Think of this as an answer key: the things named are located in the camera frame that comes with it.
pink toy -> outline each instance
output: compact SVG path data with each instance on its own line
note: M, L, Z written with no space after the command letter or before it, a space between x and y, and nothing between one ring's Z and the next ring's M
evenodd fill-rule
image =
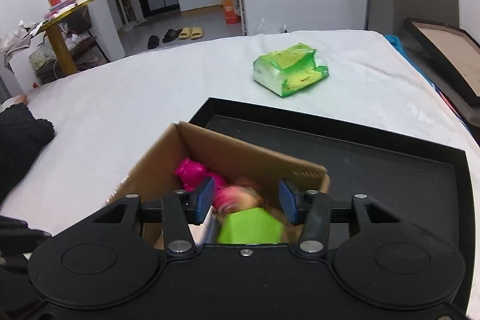
M215 192L227 184L221 175L215 172L207 172L207 167L189 158L184 159L180 163L175 170L175 175L180 177L183 182L183 188L186 191L194 191L206 176L211 176L215 181Z
M230 214L256 208L262 202L251 187L227 186L215 193L212 206L220 214Z

mattress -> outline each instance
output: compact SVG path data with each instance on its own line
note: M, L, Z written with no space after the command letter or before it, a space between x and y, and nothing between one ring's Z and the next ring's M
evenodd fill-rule
M327 79L287 98L253 80L252 63L259 55L297 43L322 53ZM208 97L350 121L462 149L475 202L480 200L478 145L423 76L371 31L296 31L144 52L28 96L33 115L52 121L57 136L0 213L52 234L101 208L168 124L189 121ZM479 281L476 270L467 313L472 318L480 317Z

gold table leg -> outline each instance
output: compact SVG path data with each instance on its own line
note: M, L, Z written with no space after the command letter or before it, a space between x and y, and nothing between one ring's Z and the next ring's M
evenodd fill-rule
M66 75L76 74L78 72L77 66L68 52L67 45L65 45L58 24L50 26L46 32L62 71Z

black towel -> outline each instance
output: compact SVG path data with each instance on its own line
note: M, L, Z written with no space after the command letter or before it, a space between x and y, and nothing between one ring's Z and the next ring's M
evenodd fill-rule
M23 103L0 112L0 203L54 136L52 123L35 119Z

floor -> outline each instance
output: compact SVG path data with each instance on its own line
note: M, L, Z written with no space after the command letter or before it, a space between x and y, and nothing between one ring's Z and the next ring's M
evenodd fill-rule
M180 29L184 27L201 27L204 35L197 40L176 39L169 43L162 43L162 39L168 29ZM147 22L133 28L128 32L119 32L120 41L125 50L125 56L136 55L147 51L148 38L151 35L159 36L160 46L157 48L187 45L197 41L215 40L223 37L241 36L241 25L227 25L223 10L220 7L213 7L207 10L192 10L180 14L179 11L165 15L150 17Z

